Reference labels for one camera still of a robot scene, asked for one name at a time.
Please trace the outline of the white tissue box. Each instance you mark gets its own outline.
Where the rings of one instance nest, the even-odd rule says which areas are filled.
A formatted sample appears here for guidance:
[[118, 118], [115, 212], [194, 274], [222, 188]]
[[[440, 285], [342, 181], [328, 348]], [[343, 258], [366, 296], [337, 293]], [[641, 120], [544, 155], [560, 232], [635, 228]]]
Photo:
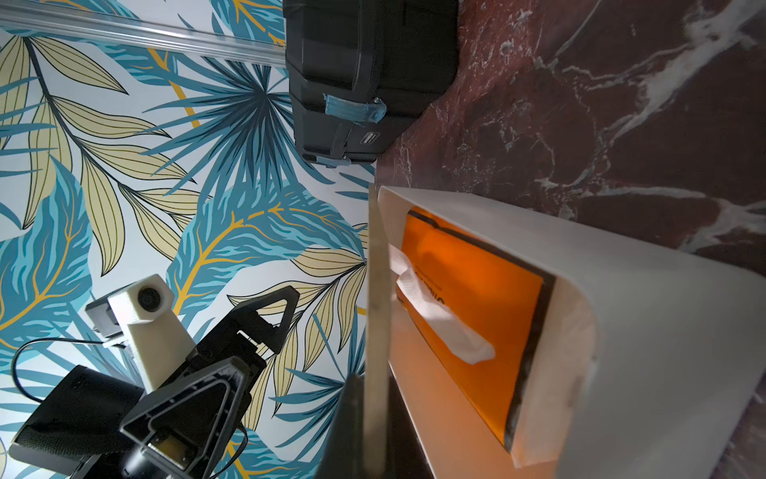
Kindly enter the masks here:
[[765, 369], [761, 275], [469, 194], [381, 188], [387, 238], [420, 208], [555, 280], [550, 331], [594, 326], [561, 454], [526, 468], [485, 426], [407, 312], [391, 366], [438, 478], [707, 478]]

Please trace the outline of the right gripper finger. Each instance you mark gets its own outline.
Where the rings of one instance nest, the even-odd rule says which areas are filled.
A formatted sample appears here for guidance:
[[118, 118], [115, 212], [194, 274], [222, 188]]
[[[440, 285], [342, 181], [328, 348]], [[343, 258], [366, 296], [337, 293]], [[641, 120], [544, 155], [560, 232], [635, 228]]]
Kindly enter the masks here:
[[316, 479], [363, 478], [362, 427], [364, 408], [364, 377], [348, 377], [335, 417], [328, 431], [325, 449], [316, 469]]

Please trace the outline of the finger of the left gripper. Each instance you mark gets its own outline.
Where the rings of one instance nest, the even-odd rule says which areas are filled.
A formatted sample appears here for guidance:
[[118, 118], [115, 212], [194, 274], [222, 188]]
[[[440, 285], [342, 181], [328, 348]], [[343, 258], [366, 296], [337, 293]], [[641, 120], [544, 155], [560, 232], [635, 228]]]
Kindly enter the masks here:
[[[257, 347], [265, 345], [274, 354], [282, 351], [298, 300], [298, 291], [287, 285], [240, 303], [191, 351], [185, 362], [185, 375], [235, 357], [247, 366], [247, 383], [254, 383], [267, 367]], [[269, 323], [259, 314], [260, 309], [281, 301], [285, 302], [285, 309], [278, 325]]]
[[245, 412], [251, 370], [238, 357], [218, 361], [141, 399], [120, 432], [173, 478], [211, 478]]

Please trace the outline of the orange tissue pack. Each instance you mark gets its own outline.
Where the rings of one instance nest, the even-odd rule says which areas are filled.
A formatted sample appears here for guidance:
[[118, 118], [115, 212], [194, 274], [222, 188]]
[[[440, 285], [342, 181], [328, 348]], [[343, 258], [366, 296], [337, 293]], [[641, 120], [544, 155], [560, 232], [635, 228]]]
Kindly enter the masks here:
[[417, 207], [389, 255], [397, 299], [493, 435], [511, 448], [555, 278]]

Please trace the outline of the left aluminium corner post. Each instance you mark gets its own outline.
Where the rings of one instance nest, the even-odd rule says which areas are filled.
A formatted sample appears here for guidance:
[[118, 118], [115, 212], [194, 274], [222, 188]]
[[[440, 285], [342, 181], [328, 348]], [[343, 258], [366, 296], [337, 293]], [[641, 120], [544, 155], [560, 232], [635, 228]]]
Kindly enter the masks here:
[[286, 66], [285, 49], [278, 45], [29, 1], [3, 1], [1, 26], [243, 63]]

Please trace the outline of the yellow wooden lid top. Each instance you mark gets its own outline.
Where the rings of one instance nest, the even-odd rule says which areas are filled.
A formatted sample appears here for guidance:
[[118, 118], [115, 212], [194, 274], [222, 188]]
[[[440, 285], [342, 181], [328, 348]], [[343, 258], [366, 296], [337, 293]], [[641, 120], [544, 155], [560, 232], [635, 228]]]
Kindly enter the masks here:
[[369, 190], [368, 207], [368, 315], [362, 469], [366, 478], [382, 478], [387, 461], [391, 271], [388, 239], [375, 187]]

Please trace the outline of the black plastic toolbox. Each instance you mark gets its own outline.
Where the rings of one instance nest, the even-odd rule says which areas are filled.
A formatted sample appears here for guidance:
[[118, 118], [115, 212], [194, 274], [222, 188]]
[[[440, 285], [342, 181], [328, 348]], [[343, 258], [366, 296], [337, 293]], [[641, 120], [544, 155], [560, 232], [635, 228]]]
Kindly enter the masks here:
[[299, 157], [373, 163], [452, 85], [456, 1], [287, 1]]

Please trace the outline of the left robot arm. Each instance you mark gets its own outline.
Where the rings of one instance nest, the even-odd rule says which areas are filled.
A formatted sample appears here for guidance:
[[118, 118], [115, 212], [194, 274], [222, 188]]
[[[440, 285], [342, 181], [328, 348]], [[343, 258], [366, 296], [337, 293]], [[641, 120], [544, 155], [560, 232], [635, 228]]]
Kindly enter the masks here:
[[259, 347], [282, 351], [298, 300], [290, 285], [264, 293], [194, 341], [159, 277], [99, 299], [91, 312], [121, 329], [141, 383], [74, 367], [20, 427], [10, 456], [72, 478], [219, 476], [267, 369]]

